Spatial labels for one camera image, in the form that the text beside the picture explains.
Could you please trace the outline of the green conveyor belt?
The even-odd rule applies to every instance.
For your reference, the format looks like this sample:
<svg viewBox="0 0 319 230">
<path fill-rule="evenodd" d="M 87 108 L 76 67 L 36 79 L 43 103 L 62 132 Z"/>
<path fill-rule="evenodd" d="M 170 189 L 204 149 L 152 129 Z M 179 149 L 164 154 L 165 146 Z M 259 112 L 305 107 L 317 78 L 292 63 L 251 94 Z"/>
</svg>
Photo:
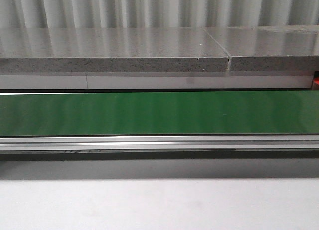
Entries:
<svg viewBox="0 0 319 230">
<path fill-rule="evenodd" d="M 17 94 L 0 98 L 0 134 L 316 134 L 317 91 Z"/>
</svg>

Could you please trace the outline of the grey stone slab right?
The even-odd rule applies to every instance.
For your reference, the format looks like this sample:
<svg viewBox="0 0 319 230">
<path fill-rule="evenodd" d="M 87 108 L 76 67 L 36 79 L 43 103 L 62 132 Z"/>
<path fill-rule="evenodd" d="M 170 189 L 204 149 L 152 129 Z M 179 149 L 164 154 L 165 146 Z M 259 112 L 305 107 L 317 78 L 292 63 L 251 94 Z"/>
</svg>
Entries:
<svg viewBox="0 0 319 230">
<path fill-rule="evenodd" d="M 229 57 L 229 72 L 313 75 L 319 69 L 315 26 L 207 27 Z"/>
</svg>

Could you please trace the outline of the grey stone slab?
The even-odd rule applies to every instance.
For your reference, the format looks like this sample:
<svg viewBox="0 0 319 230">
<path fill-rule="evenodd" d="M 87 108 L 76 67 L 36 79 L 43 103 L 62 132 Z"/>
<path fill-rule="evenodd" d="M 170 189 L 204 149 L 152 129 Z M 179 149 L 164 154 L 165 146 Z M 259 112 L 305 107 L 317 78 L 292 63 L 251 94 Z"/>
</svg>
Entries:
<svg viewBox="0 0 319 230">
<path fill-rule="evenodd" d="M 229 72 L 313 75 L 319 69 L 315 26 L 207 27 L 229 57 Z"/>
<path fill-rule="evenodd" d="M 222 73 L 228 56 L 201 28 L 5 28 L 1 73 Z"/>
</svg>

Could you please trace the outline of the grey stone slab left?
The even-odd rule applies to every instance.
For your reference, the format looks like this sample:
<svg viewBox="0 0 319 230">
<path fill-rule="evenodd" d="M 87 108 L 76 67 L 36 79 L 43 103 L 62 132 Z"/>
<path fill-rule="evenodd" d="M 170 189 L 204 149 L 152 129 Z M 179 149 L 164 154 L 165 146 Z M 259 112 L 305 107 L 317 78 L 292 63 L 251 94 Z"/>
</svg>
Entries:
<svg viewBox="0 0 319 230">
<path fill-rule="evenodd" d="M 5 28 L 1 73 L 222 73 L 228 56 L 201 28 Z"/>
</svg>

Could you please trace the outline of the white panel under slab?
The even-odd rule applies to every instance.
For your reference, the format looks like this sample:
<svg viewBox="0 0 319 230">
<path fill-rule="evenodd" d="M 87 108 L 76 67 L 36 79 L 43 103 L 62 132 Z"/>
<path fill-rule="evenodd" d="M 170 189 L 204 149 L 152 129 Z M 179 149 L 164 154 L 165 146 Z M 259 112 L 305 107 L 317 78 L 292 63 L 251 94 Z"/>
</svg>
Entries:
<svg viewBox="0 0 319 230">
<path fill-rule="evenodd" d="M 310 88 L 311 76 L 39 76 L 2 75 L 4 89 L 283 89 Z"/>
</svg>

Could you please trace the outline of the orange red object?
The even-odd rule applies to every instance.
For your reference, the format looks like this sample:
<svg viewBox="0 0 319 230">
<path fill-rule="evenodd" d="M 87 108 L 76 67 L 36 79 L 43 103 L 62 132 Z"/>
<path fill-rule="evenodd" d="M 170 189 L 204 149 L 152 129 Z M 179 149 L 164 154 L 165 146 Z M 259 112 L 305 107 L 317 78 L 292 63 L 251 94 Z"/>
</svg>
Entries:
<svg viewBox="0 0 319 230">
<path fill-rule="evenodd" d="M 312 90 L 319 90 L 319 78 L 314 78 L 312 83 Z"/>
</svg>

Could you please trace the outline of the white pleated curtain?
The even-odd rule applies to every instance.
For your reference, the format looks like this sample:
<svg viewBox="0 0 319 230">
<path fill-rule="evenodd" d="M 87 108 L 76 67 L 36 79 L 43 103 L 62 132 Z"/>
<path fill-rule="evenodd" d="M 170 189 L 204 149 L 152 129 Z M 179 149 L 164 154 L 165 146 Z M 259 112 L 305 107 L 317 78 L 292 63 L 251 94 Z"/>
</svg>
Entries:
<svg viewBox="0 0 319 230">
<path fill-rule="evenodd" d="M 0 0 L 2 28 L 317 25 L 319 0 Z"/>
</svg>

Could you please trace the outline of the aluminium conveyor side rail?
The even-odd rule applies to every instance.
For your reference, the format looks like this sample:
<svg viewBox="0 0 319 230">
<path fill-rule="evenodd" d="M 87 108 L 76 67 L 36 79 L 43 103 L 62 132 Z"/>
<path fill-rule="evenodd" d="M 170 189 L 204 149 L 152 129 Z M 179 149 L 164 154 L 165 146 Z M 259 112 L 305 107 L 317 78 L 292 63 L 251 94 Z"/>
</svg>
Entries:
<svg viewBox="0 0 319 230">
<path fill-rule="evenodd" d="M 65 135 L 0 139 L 1 153 L 125 153 L 318 150 L 317 134 Z"/>
</svg>

